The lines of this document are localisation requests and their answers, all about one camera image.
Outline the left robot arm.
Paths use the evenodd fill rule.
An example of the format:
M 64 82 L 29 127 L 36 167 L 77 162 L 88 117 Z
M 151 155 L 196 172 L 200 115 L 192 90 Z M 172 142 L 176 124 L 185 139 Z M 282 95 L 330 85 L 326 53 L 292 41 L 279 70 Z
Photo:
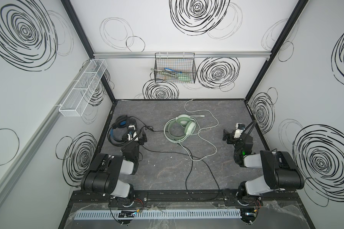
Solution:
M 119 176 L 136 174 L 140 146 L 145 142 L 145 131 L 139 129 L 131 133 L 131 139 L 121 148 L 121 155 L 97 154 L 81 180 L 81 190 L 106 194 L 119 200 L 124 207 L 131 206 L 135 200 L 134 187 L 121 181 Z

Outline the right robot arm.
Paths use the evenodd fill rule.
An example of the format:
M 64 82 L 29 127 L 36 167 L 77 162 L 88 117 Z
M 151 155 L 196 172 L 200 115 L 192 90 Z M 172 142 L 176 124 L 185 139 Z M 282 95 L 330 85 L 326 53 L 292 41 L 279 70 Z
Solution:
M 223 130 L 223 141 L 234 146 L 233 158 L 241 168 L 262 169 L 263 175 L 240 183 L 236 192 L 239 204 L 249 205 L 266 193 L 296 191 L 304 188 L 305 179 L 286 151 L 252 152 L 253 138 L 244 130 Z

